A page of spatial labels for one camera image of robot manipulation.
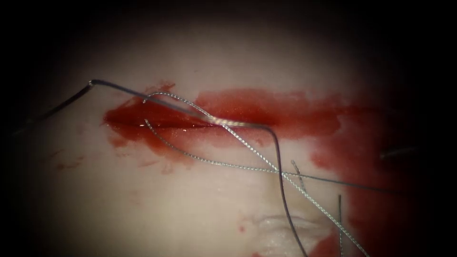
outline skin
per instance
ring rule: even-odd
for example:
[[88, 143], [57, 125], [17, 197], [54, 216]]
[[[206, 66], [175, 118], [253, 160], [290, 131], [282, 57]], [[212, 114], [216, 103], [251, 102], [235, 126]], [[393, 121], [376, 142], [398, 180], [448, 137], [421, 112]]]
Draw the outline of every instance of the skin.
[[[100, 23], [84, 38], [75, 37], [56, 61], [59, 76], [50, 83], [54, 91], [36, 100], [33, 112], [59, 104], [90, 79], [139, 92], [174, 83], [171, 92], [191, 101], [207, 90], [313, 90], [350, 97], [367, 87], [374, 92], [369, 97], [379, 100], [376, 92], [381, 90], [370, 82], [380, 79], [382, 84], [385, 78], [367, 69], [357, 47], [341, 43], [355, 41], [334, 38], [315, 24], [297, 28], [268, 17], [138, 15], [110, 26]], [[364, 81], [350, 83], [354, 77]], [[23, 135], [28, 144], [23, 164], [26, 208], [34, 213], [30, 223], [39, 231], [42, 251], [77, 256], [300, 256], [284, 217], [276, 174], [173, 163], [140, 142], [113, 147], [116, 134], [101, 125], [103, 117], [128, 99], [95, 88]], [[294, 159], [302, 173], [338, 180], [302, 157], [312, 148], [308, 139], [280, 142], [284, 169], [294, 172], [289, 162]], [[197, 150], [209, 159], [263, 165], [247, 149], [202, 143]], [[273, 156], [271, 148], [263, 150]], [[172, 172], [164, 175], [167, 169]], [[334, 216], [338, 195], [348, 206], [341, 186], [309, 179], [305, 186]], [[291, 214], [313, 223], [312, 228], [298, 229], [311, 253], [334, 226], [288, 183], [286, 195]], [[277, 218], [265, 228], [260, 220], [266, 216]], [[269, 252], [268, 242], [276, 245]], [[347, 256], [360, 254], [348, 240], [344, 248]]]

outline blood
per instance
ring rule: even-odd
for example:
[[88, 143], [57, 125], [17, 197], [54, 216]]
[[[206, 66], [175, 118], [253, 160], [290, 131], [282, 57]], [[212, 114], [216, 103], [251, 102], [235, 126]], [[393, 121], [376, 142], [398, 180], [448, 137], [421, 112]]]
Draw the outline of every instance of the blood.
[[[165, 85], [159, 90], [171, 89], [173, 85]], [[392, 138], [405, 135], [398, 135], [398, 126], [390, 124], [386, 110], [365, 102], [363, 94], [351, 99], [340, 94], [311, 99], [303, 91], [229, 89], [201, 92], [194, 103], [220, 118], [266, 124], [280, 140], [312, 138], [313, 151], [307, 158], [342, 181], [403, 192], [413, 190], [417, 183], [409, 172], [393, 167], [387, 170], [382, 165], [381, 150], [391, 144]], [[113, 147], [142, 142], [156, 155], [173, 163], [192, 165], [191, 158], [165, 145], [144, 126], [144, 119], [149, 120], [161, 137], [184, 151], [192, 152], [202, 142], [217, 148], [244, 147], [221, 127], [152, 102], [143, 104], [139, 98], [106, 112], [104, 122], [118, 135], [110, 138]], [[263, 146], [272, 144], [271, 137], [262, 131], [246, 128], [235, 131]], [[166, 167], [162, 174], [172, 172]], [[420, 240], [420, 233], [411, 236], [417, 222], [411, 218], [417, 212], [415, 201], [358, 188], [347, 187], [346, 191], [349, 199], [345, 202], [349, 206], [343, 208], [347, 210], [347, 220], [367, 252], [374, 257], [413, 254], [413, 242]], [[323, 244], [337, 244], [333, 241], [326, 239]], [[320, 246], [313, 251], [314, 256], [326, 253], [326, 247]]]
[[258, 252], [255, 252], [251, 255], [251, 257], [263, 257], [263, 256], [260, 255]]

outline braided suture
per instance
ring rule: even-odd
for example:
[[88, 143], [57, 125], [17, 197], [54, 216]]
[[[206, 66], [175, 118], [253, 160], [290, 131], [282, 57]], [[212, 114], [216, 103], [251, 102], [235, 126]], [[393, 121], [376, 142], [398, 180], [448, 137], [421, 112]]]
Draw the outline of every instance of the braided suture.
[[[181, 97], [178, 97], [174, 94], [171, 94], [171, 93], [167, 93], [167, 92], [155, 92], [155, 93], [152, 93], [150, 95], [148, 95], [148, 97], [152, 97], [154, 95], [166, 95], [166, 96], [169, 96], [169, 97], [172, 97], [172, 98], [175, 98], [177, 100], [180, 100], [190, 106], [192, 106], [193, 108], [195, 108], [196, 110], [198, 110], [199, 112], [203, 113], [204, 115], [206, 115], [208, 117], [208, 121], [211, 121], [211, 123], [213, 124], [218, 124], [218, 125], [221, 125], [225, 130], [227, 130], [231, 135], [233, 135], [236, 139], [238, 139], [244, 146], [246, 146], [249, 150], [251, 150], [254, 154], [256, 154], [259, 158], [261, 158], [263, 161], [265, 161], [270, 167], [273, 168], [273, 170], [271, 169], [265, 169], [265, 168], [254, 168], [254, 167], [246, 167], [246, 166], [241, 166], [241, 165], [235, 165], [235, 164], [229, 164], [229, 163], [225, 163], [225, 162], [219, 162], [219, 161], [213, 161], [213, 160], [208, 160], [208, 159], [205, 159], [205, 158], [202, 158], [202, 157], [198, 157], [198, 156], [195, 156], [195, 155], [192, 155], [190, 153], [187, 153], [186, 151], [183, 151], [175, 146], [173, 146], [172, 144], [170, 144], [168, 141], [166, 141], [163, 137], [161, 137], [155, 130], [154, 128], [151, 126], [151, 124], [149, 123], [149, 121], [147, 119], [145, 119], [145, 123], [146, 125], [148, 126], [148, 128], [152, 131], [152, 133], [154, 133], [154, 135], [156, 137], [158, 137], [163, 143], [165, 143], [167, 146], [171, 147], [172, 149], [176, 150], [176, 151], [179, 151], [181, 152], [182, 154], [186, 155], [186, 156], [189, 156], [191, 158], [194, 158], [196, 160], [199, 160], [199, 161], [202, 161], [202, 162], [206, 162], [206, 163], [209, 163], [209, 164], [213, 164], [213, 165], [219, 165], [219, 166], [226, 166], [226, 167], [231, 167], [231, 168], [240, 168], [240, 169], [246, 169], [246, 170], [255, 170], [255, 171], [264, 171], [264, 172], [271, 172], [271, 173], [279, 173], [279, 169], [274, 165], [272, 164], [268, 159], [266, 159], [262, 154], [260, 154], [257, 150], [255, 150], [249, 143], [247, 143], [242, 137], [240, 137], [236, 132], [234, 132], [232, 129], [230, 129], [229, 127], [230, 126], [235, 126], [235, 127], [251, 127], [250, 126], [250, 123], [245, 123], [245, 122], [236, 122], [236, 121], [230, 121], [230, 120], [225, 120], [225, 119], [220, 119], [220, 118], [216, 118], [212, 115], [210, 115], [208, 112], [206, 112], [205, 110], [203, 110], [202, 108], [200, 108], [199, 106], [195, 105], [194, 103], [186, 100], [186, 99], [183, 99]], [[340, 222], [338, 222], [333, 216], [331, 216], [319, 203], [317, 203], [302, 187], [300, 187], [299, 185], [297, 185], [296, 183], [294, 183], [290, 178], [289, 178], [289, 175], [292, 175], [292, 176], [300, 176], [302, 177], [299, 173], [289, 173], [289, 172], [282, 172], [282, 177], [287, 180], [290, 184], [292, 184], [304, 197], [306, 197], [314, 206], [316, 206], [325, 216], [327, 216], [340, 230], [340, 238], [339, 238], [339, 241], [340, 241], [340, 254], [341, 256], [343, 256], [343, 251], [342, 251], [342, 238], [341, 238], [341, 233], [345, 234], [349, 240], [351, 240], [352, 243], [354, 243], [354, 245], [366, 256], [366, 257], [369, 257], [369, 254], [365, 251], [365, 249], [355, 240], [355, 238], [341, 225]]]

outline surgical suture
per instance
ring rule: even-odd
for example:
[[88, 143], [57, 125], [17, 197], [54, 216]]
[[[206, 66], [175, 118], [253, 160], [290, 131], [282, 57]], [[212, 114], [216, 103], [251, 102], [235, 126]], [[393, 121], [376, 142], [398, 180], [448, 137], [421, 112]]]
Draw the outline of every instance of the surgical suture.
[[[355, 240], [355, 238], [341, 225], [341, 197], [339, 197], [339, 219], [335, 219], [333, 216], [331, 216], [321, 205], [319, 205], [306, 191], [305, 191], [305, 188], [304, 188], [304, 183], [303, 183], [303, 180], [302, 178], [310, 178], [310, 179], [317, 179], [317, 180], [321, 180], [321, 181], [325, 181], [325, 182], [331, 182], [331, 183], [337, 183], [337, 184], [342, 184], [342, 185], [347, 185], [347, 186], [351, 186], [351, 187], [358, 187], [358, 188], [361, 188], [361, 189], [367, 189], [367, 190], [377, 190], [377, 191], [385, 191], [383, 189], [378, 189], [378, 188], [370, 188], [370, 187], [365, 187], [365, 186], [362, 186], [362, 185], [356, 185], [356, 184], [349, 184], [349, 183], [345, 183], [345, 182], [339, 182], [339, 181], [334, 181], [334, 180], [330, 180], [330, 179], [325, 179], [325, 178], [317, 178], [317, 177], [313, 177], [313, 176], [307, 176], [307, 175], [303, 175], [300, 173], [297, 165], [295, 164], [294, 161], [292, 161], [292, 165], [294, 166], [295, 170], [296, 170], [296, 173], [289, 173], [289, 172], [284, 172], [283, 169], [282, 169], [282, 165], [281, 165], [281, 156], [280, 156], [280, 149], [279, 149], [279, 142], [278, 142], [278, 137], [276, 135], [276, 133], [273, 131], [273, 129], [271, 129], [270, 127], [266, 126], [266, 125], [262, 125], [262, 124], [256, 124], [256, 123], [249, 123], [249, 122], [240, 122], [240, 121], [235, 121], [235, 120], [229, 120], [229, 119], [221, 119], [221, 118], [218, 118], [218, 117], [215, 117], [215, 116], [212, 116], [211, 114], [207, 113], [205, 110], [203, 110], [202, 108], [198, 107], [197, 105], [193, 104], [192, 102], [188, 101], [188, 100], [185, 100], [183, 98], [180, 98], [174, 94], [171, 94], [171, 93], [166, 93], [166, 92], [155, 92], [155, 93], [152, 93], [152, 94], [149, 94], [149, 95], [145, 95], [145, 94], [142, 94], [142, 93], [139, 93], [139, 92], [136, 92], [136, 91], [133, 91], [131, 89], [128, 89], [128, 88], [125, 88], [125, 87], [122, 87], [122, 86], [119, 86], [119, 85], [116, 85], [114, 83], [111, 83], [111, 82], [107, 82], [107, 81], [103, 81], [103, 80], [99, 80], [99, 79], [94, 79], [94, 80], [91, 80], [88, 82], [88, 84], [82, 89], [80, 90], [78, 93], [76, 93], [75, 95], [73, 95], [72, 97], [70, 97], [69, 99], [67, 99], [66, 101], [62, 102], [61, 104], [59, 104], [57, 107], [51, 109], [50, 111], [44, 113], [43, 115], [40, 115], [38, 117], [36, 117], [35, 119], [31, 119], [31, 120], [28, 120], [27, 122], [23, 123], [21, 126], [19, 126], [18, 129], [16, 129], [14, 131], [14, 133], [12, 133], [12, 136], [18, 136], [19, 134], [21, 134], [22, 132], [24, 132], [25, 130], [27, 129], [30, 129], [32, 128], [34, 125], [36, 125], [37, 123], [47, 119], [48, 117], [52, 116], [53, 114], [57, 113], [58, 111], [64, 109], [65, 107], [67, 107], [68, 105], [70, 105], [71, 103], [73, 103], [74, 101], [76, 101], [77, 99], [81, 98], [82, 96], [84, 96], [86, 93], [88, 93], [92, 88], [94, 88], [96, 85], [101, 85], [101, 86], [107, 86], [107, 87], [110, 87], [110, 88], [113, 88], [113, 89], [117, 89], [117, 90], [120, 90], [120, 91], [123, 91], [125, 93], [128, 93], [130, 95], [133, 95], [133, 96], [136, 96], [136, 97], [139, 97], [139, 98], [142, 98], [143, 99], [143, 103], [145, 103], [146, 101], [151, 101], [151, 102], [154, 102], [156, 104], [159, 104], [159, 105], [162, 105], [164, 107], [167, 107], [169, 109], [172, 109], [172, 110], [175, 110], [175, 111], [178, 111], [178, 112], [181, 112], [183, 114], [187, 114], [191, 117], [195, 117], [195, 118], [198, 118], [202, 121], [205, 121], [209, 124], [213, 124], [213, 125], [219, 125], [219, 126], [222, 126], [225, 130], [227, 130], [227, 132], [229, 132], [231, 135], [233, 135], [236, 139], [238, 139], [238, 141], [240, 141], [240, 143], [242, 143], [245, 147], [247, 147], [249, 150], [251, 150], [255, 155], [257, 155], [260, 159], [262, 159], [265, 163], [267, 163], [271, 169], [265, 169], [265, 168], [255, 168], [255, 167], [246, 167], [246, 166], [240, 166], [240, 165], [235, 165], [235, 164], [229, 164], [229, 163], [225, 163], [225, 162], [220, 162], [220, 161], [213, 161], [213, 160], [208, 160], [208, 159], [205, 159], [205, 158], [202, 158], [202, 157], [198, 157], [198, 156], [195, 156], [195, 155], [192, 155], [190, 153], [187, 153], [175, 146], [173, 146], [172, 144], [170, 144], [169, 142], [167, 142], [164, 138], [162, 138], [155, 130], [154, 128], [151, 126], [150, 122], [145, 119], [145, 123], [146, 123], [146, 126], [148, 126], [148, 128], [150, 129], [150, 131], [152, 133], [154, 133], [154, 135], [156, 137], [158, 137], [163, 143], [165, 143], [167, 146], [171, 147], [172, 149], [176, 150], [176, 151], [179, 151], [181, 152], [182, 154], [186, 155], [186, 156], [189, 156], [191, 158], [194, 158], [194, 159], [197, 159], [199, 161], [202, 161], [202, 162], [206, 162], [206, 163], [209, 163], [209, 164], [213, 164], [213, 165], [220, 165], [220, 166], [227, 166], [227, 167], [232, 167], [232, 168], [240, 168], [240, 169], [246, 169], [246, 170], [254, 170], [254, 171], [264, 171], [264, 172], [271, 172], [271, 173], [277, 173], [279, 175], [279, 183], [280, 183], [280, 191], [281, 191], [281, 197], [282, 197], [282, 201], [283, 201], [283, 204], [284, 204], [284, 210], [285, 210], [285, 213], [286, 213], [286, 217], [288, 219], [288, 222], [289, 222], [289, 225], [291, 227], [291, 230], [294, 234], [294, 237], [295, 237], [295, 240], [297, 241], [297, 244], [298, 246], [300, 247], [300, 250], [303, 254], [303, 256], [307, 257], [307, 253], [306, 251], [304, 250], [303, 248], [303, 245], [300, 241], [300, 239], [298, 238], [298, 234], [295, 230], [295, 227], [292, 223], [292, 219], [291, 219], [291, 216], [290, 216], [290, 213], [289, 213], [289, 210], [288, 210], [288, 206], [287, 206], [287, 202], [286, 202], [286, 197], [285, 197], [285, 193], [284, 193], [284, 185], [283, 185], [283, 180], [285, 179], [286, 181], [288, 181], [293, 187], [295, 187], [305, 198], [307, 198], [314, 206], [316, 206], [325, 216], [327, 216], [340, 230], [340, 254], [341, 256], [343, 256], [343, 252], [342, 252], [342, 239], [341, 239], [341, 235], [342, 234], [345, 234], [349, 240], [366, 256], [366, 257], [369, 257], [368, 253], [365, 251], [365, 249]], [[156, 97], [154, 97], [155, 95], [166, 95], [166, 96], [169, 96], [169, 97], [172, 97], [172, 98], [175, 98], [177, 100], [180, 100], [190, 106], [192, 106], [196, 111], [193, 111], [193, 110], [189, 110], [189, 109], [185, 109], [185, 108], [182, 108], [182, 107], [179, 107], [177, 105], [174, 105], [174, 104], [171, 104], [171, 103], [168, 103], [168, 102], [165, 102], [165, 101], [162, 101]], [[240, 137], [236, 132], [234, 132], [230, 127], [245, 127], [245, 128], [253, 128], [253, 129], [261, 129], [261, 130], [264, 130], [266, 132], [269, 133], [269, 135], [273, 138], [273, 143], [275, 145], [275, 151], [276, 151], [276, 162], [277, 162], [277, 166], [275, 166], [272, 162], [270, 162], [266, 157], [264, 157], [261, 153], [259, 153], [257, 150], [255, 150], [249, 143], [247, 143], [242, 137]], [[292, 179], [289, 177], [289, 176], [298, 176], [300, 178], [300, 183], [301, 183], [301, 186], [297, 185], [294, 181], [292, 181]]]

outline blood smear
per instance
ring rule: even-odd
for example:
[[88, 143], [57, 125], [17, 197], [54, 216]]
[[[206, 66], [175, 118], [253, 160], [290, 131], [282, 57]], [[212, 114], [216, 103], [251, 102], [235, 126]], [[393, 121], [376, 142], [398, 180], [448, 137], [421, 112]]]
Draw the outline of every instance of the blood smear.
[[[169, 85], [161, 91], [169, 91]], [[308, 158], [318, 167], [337, 174], [340, 180], [391, 190], [412, 190], [417, 183], [409, 172], [386, 170], [379, 153], [396, 135], [383, 109], [370, 106], [363, 98], [343, 99], [339, 94], [323, 99], [309, 99], [303, 91], [287, 93], [261, 89], [229, 89], [201, 92], [194, 103], [213, 116], [261, 123], [270, 126], [279, 139], [313, 138], [314, 151]], [[214, 147], [244, 147], [224, 128], [213, 126], [152, 102], [132, 98], [106, 112], [104, 122], [119, 139], [110, 139], [113, 147], [119, 142], [144, 142], [156, 155], [173, 162], [191, 164], [187, 156], [166, 146], [146, 127], [148, 119], [159, 135], [174, 146], [192, 152], [201, 142]], [[261, 145], [272, 144], [264, 132], [237, 128], [236, 132]], [[421, 238], [413, 226], [417, 203], [408, 197], [393, 196], [357, 188], [346, 188], [350, 206], [348, 219], [356, 229], [354, 235], [372, 256], [405, 256], [415, 254], [414, 243]], [[311, 256], [328, 253], [332, 239], [316, 247]]]

